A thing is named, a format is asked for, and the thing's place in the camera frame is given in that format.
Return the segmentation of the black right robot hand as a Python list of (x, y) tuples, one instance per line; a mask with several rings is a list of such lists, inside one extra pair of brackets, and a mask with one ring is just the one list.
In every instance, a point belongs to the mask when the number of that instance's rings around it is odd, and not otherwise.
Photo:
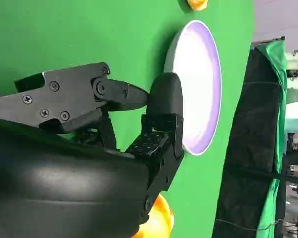
[(104, 62), (44, 71), (0, 95), (0, 238), (130, 238), (183, 160), (183, 96)]

